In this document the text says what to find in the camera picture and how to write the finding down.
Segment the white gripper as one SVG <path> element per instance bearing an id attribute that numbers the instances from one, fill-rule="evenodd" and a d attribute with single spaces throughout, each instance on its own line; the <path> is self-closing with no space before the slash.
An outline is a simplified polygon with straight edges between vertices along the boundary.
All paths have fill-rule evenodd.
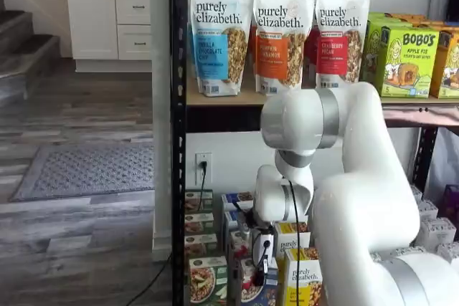
<path id="1" fill-rule="evenodd" d="M 251 276 L 252 285 L 264 285 L 273 259 L 274 232 L 273 229 L 251 230 L 252 261 L 255 267 L 263 272 Z"/>

